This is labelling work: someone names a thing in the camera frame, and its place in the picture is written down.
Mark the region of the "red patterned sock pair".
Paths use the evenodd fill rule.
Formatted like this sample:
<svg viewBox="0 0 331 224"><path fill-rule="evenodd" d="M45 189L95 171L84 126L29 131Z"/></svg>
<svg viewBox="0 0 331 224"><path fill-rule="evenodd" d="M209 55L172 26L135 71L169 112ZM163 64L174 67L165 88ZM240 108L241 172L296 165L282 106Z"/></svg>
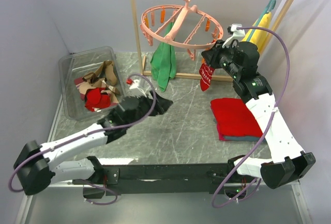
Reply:
<svg viewBox="0 0 331 224"><path fill-rule="evenodd" d="M214 74L215 69L205 63L203 63L200 67L199 74L200 78L200 88L204 92L206 91L211 84L212 76Z"/></svg>

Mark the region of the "brown sock pair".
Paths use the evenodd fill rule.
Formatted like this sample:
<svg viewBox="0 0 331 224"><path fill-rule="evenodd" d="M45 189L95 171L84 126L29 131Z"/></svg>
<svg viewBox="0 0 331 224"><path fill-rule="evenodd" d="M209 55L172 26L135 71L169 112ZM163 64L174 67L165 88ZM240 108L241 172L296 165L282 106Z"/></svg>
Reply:
<svg viewBox="0 0 331 224"><path fill-rule="evenodd" d="M98 77L94 72L90 72L82 77L84 81L87 81L92 87L105 87L106 78Z"/></svg>

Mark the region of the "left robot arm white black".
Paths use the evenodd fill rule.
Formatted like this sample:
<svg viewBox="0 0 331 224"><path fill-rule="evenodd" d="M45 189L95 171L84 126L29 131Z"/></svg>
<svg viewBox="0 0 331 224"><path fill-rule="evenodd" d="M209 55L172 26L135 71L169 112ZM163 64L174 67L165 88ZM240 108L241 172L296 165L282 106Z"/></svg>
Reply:
<svg viewBox="0 0 331 224"><path fill-rule="evenodd" d="M93 184L103 179L103 167L95 157L79 161L70 158L91 148L106 145L149 116L163 115L173 101L153 93L128 96L112 108L108 115L86 129L62 139L38 144L26 143L14 163L14 174L27 195L42 192L49 185L66 180L87 180Z"/></svg>

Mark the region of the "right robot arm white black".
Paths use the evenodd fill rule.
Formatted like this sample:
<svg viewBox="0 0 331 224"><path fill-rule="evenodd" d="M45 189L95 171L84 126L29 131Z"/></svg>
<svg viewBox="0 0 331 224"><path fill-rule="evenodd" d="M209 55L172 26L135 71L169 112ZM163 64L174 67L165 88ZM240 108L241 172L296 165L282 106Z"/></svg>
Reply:
<svg viewBox="0 0 331 224"><path fill-rule="evenodd" d="M283 119L273 91L264 76L258 73L260 54L251 42L223 46L218 40L212 48L201 53L205 63L215 69L222 68L233 79L233 88L254 116L260 129L266 131L265 140L271 158L247 158L243 164L231 159L227 176L239 182L245 175L261 178L271 189L302 178L315 164L313 153L306 153L296 141Z"/></svg>

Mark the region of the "red sock front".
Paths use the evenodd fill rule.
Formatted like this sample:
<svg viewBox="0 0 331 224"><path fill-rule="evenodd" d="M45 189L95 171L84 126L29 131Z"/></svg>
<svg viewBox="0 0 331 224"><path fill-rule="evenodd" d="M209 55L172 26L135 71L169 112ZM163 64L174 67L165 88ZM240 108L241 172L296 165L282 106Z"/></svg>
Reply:
<svg viewBox="0 0 331 224"><path fill-rule="evenodd" d="M90 104L89 102L87 102L87 99L85 101L85 107L91 111L91 112L95 112L95 109L104 109L104 108L108 108L111 105L110 102L110 97L108 95L108 93L106 92L105 88L100 88L100 93L101 93L101 101L98 104Z"/></svg>

